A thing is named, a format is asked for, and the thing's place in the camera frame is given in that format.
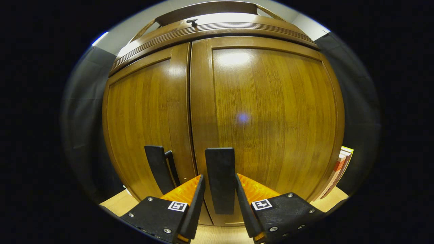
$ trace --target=wooden floor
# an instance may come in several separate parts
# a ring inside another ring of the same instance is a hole
[[[339,188],[334,187],[329,195],[324,199],[310,202],[317,209],[327,212],[341,200],[347,199],[348,195]],[[128,210],[136,206],[138,202],[127,193],[121,191],[116,196],[102,202],[101,205],[108,208],[117,216],[124,215]],[[253,239],[247,235],[244,226],[209,226],[199,224],[197,226],[196,237],[191,240],[191,244],[252,244]]]

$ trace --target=book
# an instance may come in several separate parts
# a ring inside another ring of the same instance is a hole
[[[342,169],[342,167],[343,167],[343,165],[345,163],[346,157],[347,156],[344,155],[344,154],[339,154],[339,157],[338,157],[336,165],[335,165],[335,167],[333,169],[333,172],[332,172],[332,174],[330,175],[330,177],[327,180],[326,187],[323,189],[323,191],[320,194],[318,194],[313,199],[313,201],[316,201],[316,200],[320,199],[327,192],[327,190],[330,188],[330,186],[335,182],[336,178],[338,177],[338,175],[339,175],[339,173],[340,173],[340,171],[341,171],[341,169]]]
[[[353,152],[354,152],[353,149],[342,146],[341,154],[344,154],[346,156],[345,163],[344,163],[340,173],[338,174],[338,177],[335,179],[335,182],[329,187],[329,189],[325,192],[325,194],[321,197],[321,199],[325,198],[333,190],[333,188],[338,184],[338,182],[342,178],[343,174],[345,173],[345,170],[347,169],[348,164],[350,163]]]

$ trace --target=black curtain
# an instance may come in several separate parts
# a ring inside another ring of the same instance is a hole
[[[337,187],[352,195],[367,177],[378,152],[381,132],[378,95],[360,59],[338,36],[328,33],[315,43],[329,60],[342,90],[343,146],[354,149],[354,154]]]
[[[62,141],[67,160],[86,193],[101,203],[124,188],[102,133],[102,97],[116,56],[89,48],[71,72],[62,99]]]

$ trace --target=wooden door panel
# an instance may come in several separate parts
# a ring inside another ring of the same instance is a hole
[[[190,43],[151,54],[111,77],[103,101],[111,161],[136,200],[161,197],[145,145],[172,150],[180,182],[196,176],[188,111]],[[201,224],[212,224],[204,206]]]
[[[331,174],[343,139],[342,95],[327,65],[319,52],[280,40],[193,42],[198,172],[206,175],[206,148],[234,147],[237,173],[309,201]],[[242,222],[237,203],[233,215],[215,214],[208,184],[205,201],[214,224]]]

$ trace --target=cabinet top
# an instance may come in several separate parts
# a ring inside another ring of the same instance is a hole
[[[262,36],[319,50],[303,31],[291,23],[250,13],[212,13],[176,21],[133,38],[120,50],[109,77],[143,56],[163,48],[217,36]]]

